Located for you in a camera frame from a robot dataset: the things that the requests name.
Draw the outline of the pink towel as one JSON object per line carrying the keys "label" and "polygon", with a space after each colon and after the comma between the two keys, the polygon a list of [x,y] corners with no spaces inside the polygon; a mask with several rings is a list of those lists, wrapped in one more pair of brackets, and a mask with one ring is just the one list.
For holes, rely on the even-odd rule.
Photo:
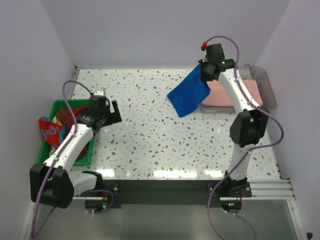
{"label": "pink towel", "polygon": [[[253,99],[260,105],[263,105],[258,86],[253,79],[244,79],[243,83]],[[209,95],[202,101],[205,107],[233,107],[233,103],[224,87],[217,81],[208,81],[210,88]]]}

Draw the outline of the blue towel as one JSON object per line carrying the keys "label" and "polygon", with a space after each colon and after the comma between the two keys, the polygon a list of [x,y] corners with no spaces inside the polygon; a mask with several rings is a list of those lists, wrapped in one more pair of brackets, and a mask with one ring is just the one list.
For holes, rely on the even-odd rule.
{"label": "blue towel", "polygon": [[180,118],[193,113],[210,94],[211,89],[208,84],[200,80],[200,72],[198,64],[180,84],[167,94]]}

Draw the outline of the red patterned towel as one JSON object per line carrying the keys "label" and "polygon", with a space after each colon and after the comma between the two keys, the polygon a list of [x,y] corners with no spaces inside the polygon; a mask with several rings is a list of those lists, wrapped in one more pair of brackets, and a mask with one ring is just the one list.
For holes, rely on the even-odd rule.
{"label": "red patterned towel", "polygon": [[53,123],[52,120],[48,117],[42,117],[38,120],[40,133],[46,143],[58,148],[64,141],[63,134],[66,128]]}

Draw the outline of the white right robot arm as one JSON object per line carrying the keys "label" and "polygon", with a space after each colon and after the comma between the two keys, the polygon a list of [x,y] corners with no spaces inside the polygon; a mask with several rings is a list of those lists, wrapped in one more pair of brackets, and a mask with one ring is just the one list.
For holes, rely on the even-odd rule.
{"label": "white right robot arm", "polygon": [[222,45],[204,42],[201,50],[205,57],[199,60],[200,80],[217,80],[231,99],[236,117],[229,129],[234,143],[230,165],[224,180],[216,186],[218,194],[235,196],[247,184],[247,171],[252,154],[260,139],[265,135],[268,116],[261,113],[259,104],[253,99],[240,77],[233,59],[226,59]]}

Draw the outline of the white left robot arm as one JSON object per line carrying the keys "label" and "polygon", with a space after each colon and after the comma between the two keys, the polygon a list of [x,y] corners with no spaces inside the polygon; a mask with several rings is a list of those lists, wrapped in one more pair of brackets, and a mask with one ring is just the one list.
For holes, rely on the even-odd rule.
{"label": "white left robot arm", "polygon": [[31,200],[37,204],[56,208],[67,208],[73,197],[89,192],[92,196],[103,193],[104,184],[100,173],[83,171],[71,178],[71,168],[83,148],[103,127],[122,121],[116,100],[92,95],[88,106],[77,118],[75,124],[55,153],[42,164],[35,163],[30,171]]}

